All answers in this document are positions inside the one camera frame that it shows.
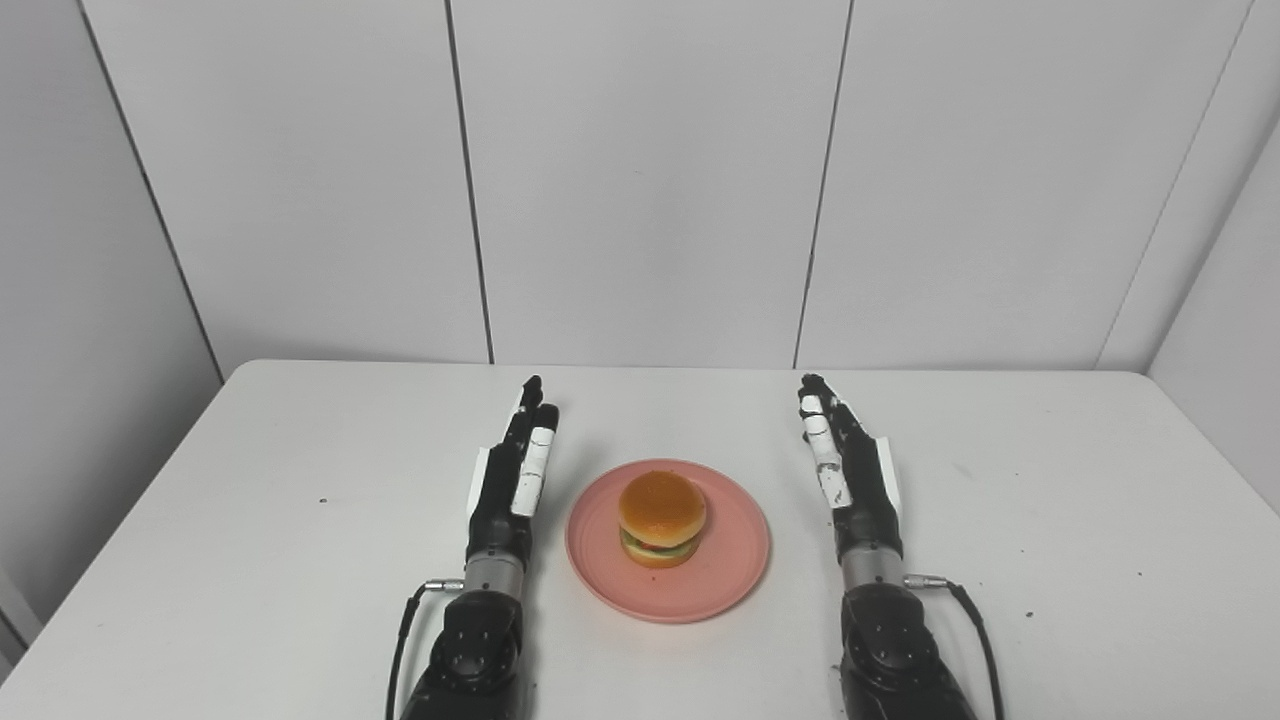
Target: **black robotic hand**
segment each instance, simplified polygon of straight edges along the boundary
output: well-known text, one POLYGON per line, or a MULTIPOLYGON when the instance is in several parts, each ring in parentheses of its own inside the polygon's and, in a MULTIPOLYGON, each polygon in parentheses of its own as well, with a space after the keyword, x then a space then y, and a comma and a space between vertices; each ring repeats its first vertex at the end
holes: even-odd
MULTIPOLYGON (((521 589, 532 548, 531 519, 559 421, 556 406, 541 400, 541 379, 534 375, 525 383, 502 442, 481 455, 484 482, 468 523, 462 594, 444 610, 444 628, 404 720, 520 720, 525 715, 521 589)), ((406 609, 410 621, 420 597, 421 591, 406 609)), ((401 643, 407 630, 406 623, 401 643)), ((398 660, 392 688, 397 673, 398 660)))
POLYGON ((800 416, 831 505, 845 579, 840 666, 851 720, 974 720, 906 588, 892 457, 819 375, 805 375, 800 416))

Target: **hamburger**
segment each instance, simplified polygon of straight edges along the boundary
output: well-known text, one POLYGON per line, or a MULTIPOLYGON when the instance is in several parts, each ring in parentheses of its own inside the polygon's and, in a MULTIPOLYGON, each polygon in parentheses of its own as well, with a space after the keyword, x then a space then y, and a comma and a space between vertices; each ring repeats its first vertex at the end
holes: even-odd
POLYGON ((645 473, 618 498, 622 550, 645 568, 675 568, 692 557, 705 524, 703 493, 676 473, 645 473))

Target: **wall seam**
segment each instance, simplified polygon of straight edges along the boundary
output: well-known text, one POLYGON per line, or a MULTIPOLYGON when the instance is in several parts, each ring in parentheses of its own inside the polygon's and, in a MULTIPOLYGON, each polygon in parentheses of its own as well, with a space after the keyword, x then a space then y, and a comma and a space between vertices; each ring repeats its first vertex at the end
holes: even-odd
POLYGON ((444 24, 449 31, 449 63, 453 65, 453 92, 458 102, 458 132, 462 136, 462 169, 467 178, 467 205, 471 209, 471 240, 476 250, 476 278, 480 282, 480 313, 484 316, 484 341, 493 357, 493 327, 489 324, 489 290, 484 277, 484 251, 480 249, 480 218, 476 214, 476 188, 471 174, 471 143, 467 140, 467 114, 462 106, 462 73, 458 69, 458 41, 453 32, 453 3, 444 0, 444 24))
POLYGON ((836 92, 831 100, 831 123, 827 126, 827 150, 822 156, 822 179, 818 181, 818 206, 813 215, 813 237, 809 238, 809 264, 805 268, 804 293, 800 297, 800 322, 796 324, 796 346, 791 355, 791 369, 800 364, 800 340, 804 337, 804 315, 809 309, 809 287, 813 284, 813 263, 818 254, 818 225, 822 223, 822 200, 827 193, 827 170, 831 168, 831 145, 836 137, 836 113, 840 110, 840 86, 845 82, 845 59, 849 55, 849 29, 854 22, 854 0, 849 0, 845 15, 845 38, 840 45, 840 69, 836 70, 836 92))
MULTIPOLYGON (((1204 99, 1204 106, 1201 108, 1199 118, 1196 120, 1196 127, 1192 129, 1192 136, 1187 141, 1187 149, 1183 150, 1183 158, 1178 163, 1178 169, 1174 170, 1174 178, 1169 183, 1169 190, 1165 192, 1165 199, 1164 201, 1161 201, 1160 210, 1156 213, 1156 219, 1151 224, 1151 232, 1147 233, 1147 241, 1142 246, 1142 254, 1138 256, 1138 261, 1133 266, 1133 273, 1129 275, 1129 284, 1128 287, 1125 287, 1124 295, 1120 297, 1120 304, 1116 305, 1115 315, 1111 316, 1111 324, 1107 325, 1106 334, 1102 336, 1102 343, 1098 346, 1098 354, 1093 359, 1092 369, 1094 370, 1097 370, 1098 365, 1102 364, 1102 355, 1107 350, 1107 343, 1111 342, 1111 333, 1115 332, 1116 323, 1120 320, 1120 315, 1124 313, 1124 307, 1129 302, 1129 295, 1133 292, 1133 286, 1138 279, 1138 273, 1142 272, 1142 264, 1147 259, 1147 251, 1151 250, 1151 243, 1156 237, 1156 232, 1160 229, 1161 220, 1164 220, 1165 218, 1165 210, 1169 208, 1169 201, 1174 196, 1174 191, 1178 188, 1178 181, 1181 179, 1183 169, 1187 167, 1187 159, 1190 158, 1192 149, 1196 147, 1196 140, 1199 137, 1201 127, 1203 127, 1204 118, 1208 117, 1208 110, 1213 105, 1213 97, 1217 96, 1217 88, 1222 83, 1222 76, 1226 74, 1226 68, 1231 63, 1231 56, 1235 54, 1235 46, 1240 42, 1240 33, 1244 32, 1244 26, 1249 22, 1249 14, 1253 12, 1253 4, 1257 0, 1249 0, 1249 4, 1244 8, 1244 14, 1240 17, 1240 24, 1235 28, 1235 36, 1231 38, 1231 44, 1226 49, 1226 56, 1222 58, 1222 65, 1219 67, 1217 69, 1217 77, 1213 78, 1213 86, 1208 91, 1208 97, 1204 99)), ((1206 238, 1206 242, 1212 243, 1212 240, 1213 240, 1212 237, 1206 238)), ((1196 282, 1196 275, 1192 275, 1190 281, 1187 283, 1185 290, 1189 290, 1194 282, 1196 282)), ((1153 350, 1152 357, 1155 357, 1155 351, 1157 351, 1158 347, 1160 346, 1157 345, 1156 348, 1153 350)))
POLYGON ((1213 223, 1213 232, 1210 236, 1208 242, 1204 243, 1204 249, 1196 263, 1196 269, 1192 273, 1192 282, 1187 283, 1187 287, 1184 287, 1181 295, 1179 295, 1176 307, 1170 314, 1170 320, 1165 325, 1165 332, 1160 334, 1160 340, 1156 341, 1156 347, 1151 354, 1151 359, 1147 360, 1146 366, 1142 369, 1144 375, 1151 375, 1151 368, 1155 365, 1156 357, 1160 355, 1161 348, 1165 347, 1165 342, 1169 340, 1169 333, 1174 329, 1174 323, 1178 320, 1178 315, 1181 314, 1183 307, 1187 305, 1187 300, 1196 288, 1196 281, 1199 279, 1201 273, 1204 270, 1204 265, 1213 254, 1213 249, 1217 247, 1217 242, 1222 237, 1222 231, 1226 228, 1226 223, 1230 219, 1233 210, 1235 210, 1235 205, 1240 201, 1240 193, 1244 192, 1244 187, 1249 183, 1249 178, 1253 176, 1253 169, 1257 167, 1258 160, 1262 158, 1262 152, 1267 149, 1267 145, 1270 145, 1268 140, 1275 137, 1277 127, 1280 127, 1280 102, 1276 102, 1275 109, 1271 111, 1271 119, 1266 122, 1267 129, 1262 135, 1262 142, 1258 143, 1253 155, 1249 158, 1249 161, 1244 165, 1244 172, 1240 173, 1240 179, 1236 181, 1230 199, 1222 206, 1222 211, 1219 214, 1217 222, 1213 223))
POLYGON ((133 128, 129 126, 129 119, 124 115, 124 105, 120 104, 120 95, 115 90, 115 82, 111 79, 111 73, 106 68, 106 59, 102 56, 102 47, 97 42, 97 33, 93 32, 93 23, 88 19, 88 10, 84 9, 84 0, 76 0, 76 5, 79 8, 81 20, 84 23, 84 32, 88 35, 88 42, 93 49, 93 56, 97 59, 97 67, 102 70, 102 79, 106 81, 106 90, 111 95, 111 104, 115 106, 115 115, 120 120, 120 127, 124 129, 124 137, 129 142, 129 151, 133 154, 133 163, 138 168, 138 174, 142 176, 142 186, 146 187, 147 199, 151 201, 151 210, 155 213, 156 222, 160 224, 160 233, 164 236, 165 246, 169 249, 169 256, 173 259, 173 266, 178 272, 178 281, 182 283, 182 291, 187 296, 187 304, 191 306, 191 314, 196 318, 196 328, 200 331, 200 338, 205 343, 205 351, 209 352, 209 361, 214 365, 214 374, 218 375, 218 384, 227 384, 227 378, 223 375, 223 366, 218 363, 218 354, 214 352, 214 343, 209 340, 209 331, 205 328, 205 319, 200 314, 200 307, 196 305, 196 296, 191 292, 191 283, 187 282, 187 272, 182 266, 182 259, 178 258, 178 249, 173 245, 173 237, 169 234, 169 223, 164 219, 164 213, 160 210, 160 201, 156 200, 155 188, 151 187, 151 176, 147 174, 146 165, 142 163, 142 154, 138 151, 138 143, 133 137, 133 128))

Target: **pink plate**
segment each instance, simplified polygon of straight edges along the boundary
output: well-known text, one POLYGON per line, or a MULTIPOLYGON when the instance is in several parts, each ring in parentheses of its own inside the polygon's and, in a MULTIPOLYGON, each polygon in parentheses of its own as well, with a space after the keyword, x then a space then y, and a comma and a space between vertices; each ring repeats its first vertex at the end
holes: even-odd
POLYGON ((573 505, 564 543, 573 570, 596 597, 653 623, 694 623, 728 610, 755 587, 769 559, 769 528, 751 496, 716 470, 684 460, 640 460, 596 478, 573 505), (676 568, 637 565, 618 541, 618 496, 650 470, 680 473, 707 498, 701 544, 676 568))

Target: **white table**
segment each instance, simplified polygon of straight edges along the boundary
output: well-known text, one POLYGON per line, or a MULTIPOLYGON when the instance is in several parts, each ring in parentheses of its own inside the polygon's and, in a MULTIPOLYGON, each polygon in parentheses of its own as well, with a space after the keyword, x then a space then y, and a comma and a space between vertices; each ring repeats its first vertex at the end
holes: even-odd
MULTIPOLYGON (((380 717, 404 596, 457 575, 475 451, 530 368, 252 363, 232 378, 0 688, 0 719, 380 717)), ((838 719, 828 515, 799 373, 539 368, 561 433, 526 591, 532 717, 838 719), (584 588, 568 509, 672 456, 755 496, 773 553, 717 619, 584 588)), ((1271 719, 1280 519, 1146 378, 833 372, 893 441, 908 569, 969 587, 1011 719, 1271 719)), ((412 684, 444 597, 410 642, 412 684)), ((925 601, 983 717, 978 642, 925 601)))

